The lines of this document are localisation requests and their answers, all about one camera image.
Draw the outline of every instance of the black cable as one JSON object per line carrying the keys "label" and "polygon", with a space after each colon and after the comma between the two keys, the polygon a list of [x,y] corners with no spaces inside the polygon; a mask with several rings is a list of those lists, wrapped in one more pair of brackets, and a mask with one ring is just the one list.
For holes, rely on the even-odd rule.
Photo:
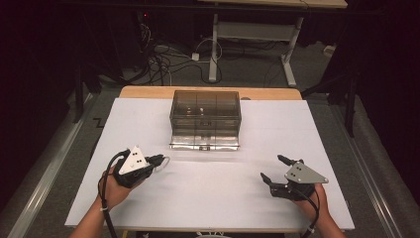
{"label": "black cable", "polygon": [[178,71],[180,71],[180,70],[182,70],[182,69],[184,69],[186,67],[190,67],[190,66],[198,67],[198,69],[200,69],[201,80],[203,80],[203,69],[199,65],[195,65],[195,64],[190,64],[190,65],[186,65],[186,66],[180,67],[180,68],[172,71],[172,73],[176,73],[176,72],[178,72]]}
{"label": "black cable", "polygon": [[[111,233],[111,236],[113,238],[117,238],[118,236],[117,236],[117,233],[115,232],[114,225],[112,224],[111,216],[109,215],[108,203],[107,203],[107,200],[106,200],[106,197],[105,197],[106,184],[107,184],[107,181],[108,181],[108,176],[112,175],[112,174],[111,175],[109,174],[109,171],[111,170],[112,164],[115,162],[115,160],[117,160],[120,157],[124,157],[128,153],[130,153],[130,150],[126,150],[124,152],[120,152],[117,155],[115,155],[111,159],[111,161],[109,162],[108,167],[107,167],[107,169],[104,173],[104,176],[98,182],[98,194],[101,197],[101,201],[102,201],[102,209],[101,210],[104,214],[104,218],[105,218],[106,224],[108,226],[109,232]],[[103,185],[102,185],[102,193],[101,193],[100,183],[101,183],[102,180],[103,180]]]}
{"label": "black cable", "polygon": [[184,61],[184,62],[180,62],[180,63],[174,64],[174,65],[171,65],[171,67],[180,66],[180,65],[186,64],[188,62],[194,62],[194,60],[190,59],[190,60],[187,60],[187,61]]}
{"label": "black cable", "polygon": [[265,83],[266,83],[266,80],[267,80],[267,76],[268,76],[268,73],[271,71],[271,68],[274,66],[274,65],[276,65],[276,64],[278,64],[278,62],[274,62],[269,68],[268,68],[268,70],[266,71],[266,73],[265,73],[265,75],[264,75],[264,77],[263,77],[263,83],[262,83],[262,87],[270,87],[271,86],[271,82],[272,82],[272,80],[273,79],[275,79],[280,73],[281,73],[281,70],[278,70],[277,71],[277,73],[274,75],[274,76],[272,76],[269,80],[268,80],[268,84],[267,85],[265,85]]}
{"label": "black cable", "polygon": [[314,201],[311,198],[309,198],[308,196],[306,196],[305,194],[303,194],[303,192],[301,192],[300,190],[295,189],[293,187],[291,188],[291,190],[298,193],[303,198],[305,198],[305,200],[307,200],[315,210],[315,219],[309,225],[309,228],[306,230],[306,232],[301,236],[301,238],[307,238],[310,234],[312,234],[312,232],[314,230],[314,227],[315,227],[315,224],[316,224],[316,222],[318,221],[318,218],[319,218],[319,209],[321,207],[321,204],[320,204],[320,201],[319,201],[319,195],[318,195],[318,192],[315,189],[314,191],[315,191],[315,194],[318,198],[318,206],[316,206]]}
{"label": "black cable", "polygon": [[[110,73],[105,73],[105,72],[102,72],[102,73],[105,73],[105,74],[108,74],[107,76],[108,77],[110,77],[113,81],[115,81],[116,83],[114,83],[114,84],[123,84],[123,85],[132,85],[132,84],[134,84],[133,82],[134,81],[136,81],[136,80],[138,80],[138,79],[141,79],[141,78],[143,78],[145,75],[147,75],[148,74],[148,71],[149,71],[149,64],[148,63],[144,63],[144,67],[142,67],[142,71],[140,72],[140,73],[138,73],[137,75],[135,75],[135,76],[133,76],[132,78],[129,78],[129,79],[126,79],[126,78],[124,78],[123,76],[120,76],[120,75],[118,75],[119,73],[116,73],[115,71],[114,71],[114,69],[112,68],[112,66],[111,66],[111,64],[105,59],[105,56],[103,55],[103,53],[102,53],[102,51],[101,51],[101,49],[100,49],[100,47],[99,47],[99,45],[98,45],[98,43],[97,43],[97,41],[96,41],[96,38],[95,38],[95,36],[94,36],[94,34],[93,34],[93,32],[92,32],[92,29],[90,28],[90,25],[88,24],[88,22],[87,22],[87,19],[86,19],[86,16],[85,16],[85,13],[83,12],[82,13],[82,15],[83,15],[83,20],[84,20],[84,23],[86,24],[86,28],[87,28],[87,30],[89,31],[89,35],[90,35],[90,37],[91,37],[91,39],[93,40],[93,42],[94,42],[94,44],[95,44],[95,48],[96,48],[96,50],[97,50],[97,52],[99,53],[99,56],[101,57],[101,59],[102,59],[102,61],[105,63],[105,65],[106,65],[106,67],[108,67],[108,71],[110,72]],[[97,67],[96,67],[96,65],[92,65],[92,63],[89,63],[91,66],[93,66],[94,68],[96,68],[96,69],[98,69]]]}
{"label": "black cable", "polygon": [[157,69],[153,70],[151,68],[151,71],[154,71],[155,73],[153,75],[149,74],[150,80],[149,84],[154,85],[155,82],[160,80],[160,85],[163,86],[163,80],[164,77],[167,75],[167,71],[170,65],[170,60],[166,57],[158,56],[158,54],[155,54],[153,57],[154,60],[152,60],[153,64],[157,64]]}
{"label": "black cable", "polygon": [[[251,48],[254,49],[254,51],[249,51],[249,52],[258,52],[258,51],[269,51],[272,50],[275,45],[277,45],[278,41],[266,41],[266,42],[244,42],[244,41],[239,41],[239,42],[235,42],[235,41],[231,41],[229,39],[225,39],[225,38],[219,38],[220,43],[222,44],[223,41],[226,41],[228,43],[232,43],[233,45],[240,45],[243,48]],[[261,45],[264,44],[263,47],[256,47],[254,45]]]}
{"label": "black cable", "polygon": [[223,50],[224,51],[223,59],[225,59],[225,60],[238,60],[238,59],[242,58],[245,55],[246,50],[245,50],[244,46],[241,45],[241,47],[242,47],[241,54],[238,57],[235,57],[235,58],[226,57],[226,51],[228,51],[228,53],[229,53],[229,51],[234,52],[235,51],[234,49],[224,48],[225,50]]}

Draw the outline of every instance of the dark background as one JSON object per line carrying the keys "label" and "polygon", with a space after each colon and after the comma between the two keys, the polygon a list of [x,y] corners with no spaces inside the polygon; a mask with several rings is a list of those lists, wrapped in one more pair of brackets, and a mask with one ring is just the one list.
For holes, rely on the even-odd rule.
{"label": "dark background", "polygon": [[[133,16],[114,11],[69,10],[57,1],[3,2],[0,7],[1,160],[0,209],[48,144],[68,110],[74,70],[81,63],[89,88],[90,75],[121,75],[122,67],[141,66],[133,55]],[[349,1],[350,10],[385,6],[378,17],[305,19],[300,46],[317,41],[339,43],[322,81],[347,70],[361,73],[358,95],[381,142],[420,203],[416,169],[420,150],[420,8],[416,0]],[[195,14],[152,14],[157,31],[191,46],[208,34],[211,22]]]}

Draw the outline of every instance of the wire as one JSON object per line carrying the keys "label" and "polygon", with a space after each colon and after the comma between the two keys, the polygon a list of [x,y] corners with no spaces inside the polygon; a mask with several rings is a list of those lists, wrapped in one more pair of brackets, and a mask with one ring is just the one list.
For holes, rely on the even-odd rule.
{"label": "wire", "polygon": [[[255,53],[258,51],[269,51],[275,48],[275,46],[278,43],[281,43],[280,41],[247,41],[244,42],[244,40],[240,40],[240,41],[232,41],[230,39],[226,39],[226,38],[219,38],[221,45],[223,46],[223,51],[225,52],[224,54],[224,59],[225,60],[238,60],[240,58],[242,58],[245,54],[248,53]],[[241,49],[235,49],[235,48],[227,48],[224,46],[225,43],[229,43],[229,45],[231,46],[240,46]],[[226,52],[241,52],[241,54],[238,57],[235,58],[227,58],[226,57]]]}
{"label": "wire", "polygon": [[196,238],[231,238],[231,237],[224,236],[224,235],[199,235]]}
{"label": "wire", "polygon": [[214,82],[204,80],[204,77],[203,77],[203,69],[199,65],[196,65],[196,64],[190,64],[190,65],[183,66],[181,68],[178,68],[176,70],[173,70],[172,73],[176,73],[176,72],[178,72],[178,71],[180,71],[182,69],[185,69],[187,67],[190,67],[190,66],[197,67],[198,69],[200,69],[200,78],[201,78],[201,81],[203,81],[204,83],[216,84],[216,83],[219,83],[222,80],[222,70],[220,69],[220,67],[219,67],[219,65],[217,63],[216,63],[216,66],[217,66],[217,69],[219,70],[220,77],[219,77],[219,80],[216,80]]}
{"label": "wire", "polygon": [[311,10],[309,4],[307,2],[305,2],[304,0],[299,0],[299,1],[301,3],[304,3],[306,5],[306,8],[305,9],[309,11],[309,17],[307,17],[307,19],[310,19],[312,17],[312,10]]}
{"label": "wire", "polygon": [[291,58],[290,52],[293,52],[293,51],[294,51],[294,47],[293,48],[290,48],[289,50],[287,50],[286,52],[284,52],[283,54],[281,54],[281,59],[284,62],[289,62],[290,61],[290,58]]}
{"label": "wire", "polygon": [[[184,54],[183,52],[181,52],[181,51],[179,51],[179,50],[177,50],[177,49],[175,49],[175,48],[172,48],[172,47],[170,47],[170,46],[161,46],[161,45],[157,45],[156,46],[157,48],[167,48],[167,51],[165,51],[165,52],[157,52],[157,53],[160,53],[160,54],[168,54],[169,56],[172,56],[172,57],[183,57],[183,58],[189,58],[189,59],[191,59],[191,57],[189,57],[188,55],[186,55],[186,54]],[[180,55],[179,54],[169,54],[168,52],[169,51],[174,51],[174,52],[178,52],[178,53],[180,53]]]}
{"label": "wire", "polygon": [[148,47],[148,45],[149,45],[149,41],[151,40],[151,35],[152,35],[152,32],[151,32],[151,29],[149,29],[149,27],[148,26],[146,26],[145,24],[141,24],[140,25],[141,27],[144,27],[145,29],[146,29],[146,32],[145,32],[145,35],[143,36],[143,38],[142,38],[142,42],[144,42],[145,41],[145,39],[146,39],[146,36],[148,36],[148,40],[146,41],[146,45],[144,46],[144,49],[145,48],[147,48]]}
{"label": "wire", "polygon": [[314,230],[315,224],[316,224],[316,222],[318,221],[318,218],[319,218],[319,209],[321,207],[321,204],[320,204],[320,201],[319,201],[319,195],[318,195],[318,192],[315,189],[314,191],[315,191],[315,194],[316,194],[317,199],[318,199],[318,206],[317,206],[317,205],[315,205],[315,202],[311,198],[309,198],[308,196],[306,196],[305,194],[303,194],[303,192],[301,192],[300,190],[295,189],[294,187],[292,187],[291,190],[294,191],[294,192],[296,192],[296,193],[298,193],[303,198],[305,198],[312,205],[312,207],[315,210],[315,219],[309,225],[309,227],[306,230],[306,232],[301,236],[301,238],[307,238],[310,234],[312,234],[312,231]]}
{"label": "wire", "polygon": [[[113,238],[117,238],[118,236],[117,236],[117,233],[115,232],[114,225],[112,224],[111,216],[109,215],[108,203],[107,203],[107,200],[106,200],[106,197],[105,197],[105,195],[106,195],[106,184],[107,184],[107,181],[108,181],[108,176],[112,175],[112,174],[109,174],[109,172],[111,170],[111,167],[112,167],[112,164],[115,162],[115,160],[117,160],[120,157],[124,157],[128,153],[130,153],[130,150],[126,150],[124,152],[120,152],[117,155],[115,155],[111,159],[111,161],[109,162],[108,167],[107,167],[107,169],[104,173],[104,176],[98,182],[98,194],[99,194],[99,196],[101,198],[101,201],[102,201],[101,210],[104,213],[106,224],[107,224],[109,232],[111,233],[111,236]],[[100,183],[101,183],[102,180],[103,180],[103,183],[102,183],[102,192],[101,192]]]}
{"label": "wire", "polygon": [[[266,82],[266,77],[268,76],[268,73],[271,71],[271,68],[273,67],[273,66],[275,66],[276,64],[278,64],[278,65],[280,65],[281,64],[281,62],[278,62],[278,61],[275,61],[275,62],[273,62],[270,66],[269,66],[269,68],[268,68],[268,70],[266,71],[266,73],[265,73],[265,75],[264,75],[264,77],[263,77],[263,83],[262,83],[262,87],[265,87],[265,82]],[[268,81],[268,85],[266,86],[266,87],[270,87],[270,85],[271,85],[271,82],[272,82],[272,80],[273,79],[275,79],[279,74],[280,74],[280,72],[281,72],[281,70],[279,70],[269,81]]]}
{"label": "wire", "polygon": [[210,39],[210,38],[207,38],[207,39],[204,39],[203,41],[201,41],[201,42],[197,45],[197,48],[195,49],[195,53],[197,53],[198,48],[201,46],[201,44],[203,44],[204,42],[208,42],[208,41],[214,42],[214,43],[216,43],[216,44],[217,44],[217,46],[219,46],[219,49],[220,49],[220,55],[217,57],[217,60],[218,60],[219,58],[221,58],[221,57],[222,57],[222,46],[220,46],[220,44],[219,44],[217,41],[214,41],[213,39]]}
{"label": "wire", "polygon": [[[159,81],[160,80],[160,85],[163,85],[163,80],[164,77],[169,73],[169,80],[170,80],[170,85],[172,85],[172,75],[170,74],[169,71],[169,65],[170,65],[170,60],[166,57],[158,57],[158,56],[154,56],[153,59],[150,59],[149,63],[153,64],[157,64],[157,69],[154,70],[152,69],[152,65],[151,65],[151,71],[154,71],[155,73],[153,75],[150,76],[150,80],[149,80],[149,84],[153,85],[154,82]],[[160,78],[158,79],[154,79],[156,75],[160,75]]]}

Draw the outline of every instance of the power cord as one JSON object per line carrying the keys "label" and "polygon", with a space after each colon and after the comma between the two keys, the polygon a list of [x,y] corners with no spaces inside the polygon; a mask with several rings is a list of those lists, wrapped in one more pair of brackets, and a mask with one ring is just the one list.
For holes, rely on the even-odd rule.
{"label": "power cord", "polygon": [[220,49],[220,55],[216,58],[216,60],[218,60],[219,58],[221,58],[222,57],[222,46],[220,46],[220,44],[218,43],[218,42],[216,42],[216,41],[214,41],[213,39],[210,39],[210,38],[207,38],[207,39],[204,39],[203,41],[201,41],[198,45],[197,45],[197,47],[195,48],[195,54],[198,54],[198,48],[203,44],[203,43],[205,43],[205,42],[209,42],[209,41],[211,41],[211,42],[214,42],[214,43],[216,43],[217,44],[217,46],[219,47],[219,49]]}
{"label": "power cord", "polygon": [[315,202],[311,198],[309,198],[308,196],[303,194],[303,192],[301,192],[300,190],[293,188],[292,191],[298,193],[300,196],[305,198],[305,200],[307,200],[315,210],[315,219],[309,225],[309,227],[305,231],[305,233],[301,236],[301,238],[307,238],[309,235],[311,235],[315,231],[315,225],[316,225],[316,222],[318,221],[318,218],[319,218],[319,209],[321,208],[321,204],[319,202],[319,195],[318,195],[318,192],[316,190],[314,190],[314,192],[317,196],[317,200],[318,200],[318,206],[317,206],[317,205],[315,205]]}
{"label": "power cord", "polygon": [[105,194],[106,194],[106,184],[108,180],[108,176],[111,176],[112,174],[109,174],[112,164],[120,157],[128,157],[130,155],[130,150],[126,150],[123,152],[118,153],[115,155],[111,161],[108,164],[108,167],[103,175],[103,177],[98,182],[98,194],[102,201],[102,208],[101,211],[104,214],[104,218],[106,221],[106,224],[108,226],[109,232],[111,233],[112,238],[118,238],[117,233],[115,232],[114,225],[112,224],[111,216],[109,215],[109,209],[108,209],[108,202],[106,200]]}

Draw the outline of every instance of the white paper sheet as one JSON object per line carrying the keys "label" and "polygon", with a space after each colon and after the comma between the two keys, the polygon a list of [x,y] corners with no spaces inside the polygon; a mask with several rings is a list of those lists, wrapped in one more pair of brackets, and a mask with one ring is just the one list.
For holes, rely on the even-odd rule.
{"label": "white paper sheet", "polygon": [[354,229],[350,212],[306,101],[241,101],[236,152],[169,148],[170,99],[117,98],[65,225],[75,226],[91,205],[110,159],[139,145],[145,156],[169,164],[111,211],[116,227],[146,230],[296,231],[308,220],[291,201],[272,197],[260,173],[286,182],[290,169],[277,159],[304,160],[330,180],[330,210],[342,229]]}

